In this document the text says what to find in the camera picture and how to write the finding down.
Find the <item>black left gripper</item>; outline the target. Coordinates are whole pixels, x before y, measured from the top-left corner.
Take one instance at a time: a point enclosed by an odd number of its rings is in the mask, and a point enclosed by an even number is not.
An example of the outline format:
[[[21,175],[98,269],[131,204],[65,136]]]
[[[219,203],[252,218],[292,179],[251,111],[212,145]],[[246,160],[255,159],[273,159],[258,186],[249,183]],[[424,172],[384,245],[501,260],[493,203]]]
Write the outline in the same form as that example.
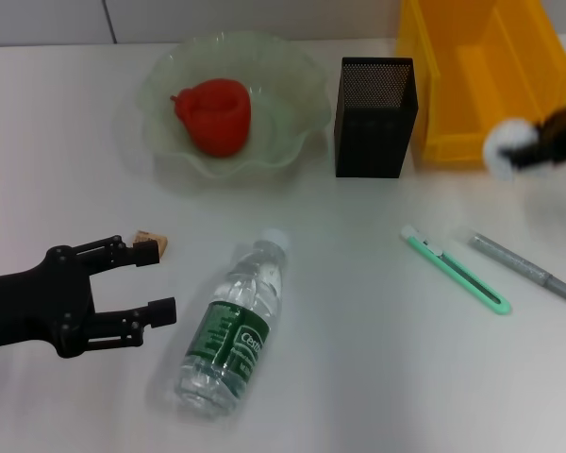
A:
[[[75,248],[49,249],[37,266],[0,276],[0,347],[42,341],[52,345],[60,357],[70,359],[86,351],[142,346],[145,327],[176,323],[175,299],[91,315],[90,276],[159,261],[156,241],[127,246],[119,235]]]

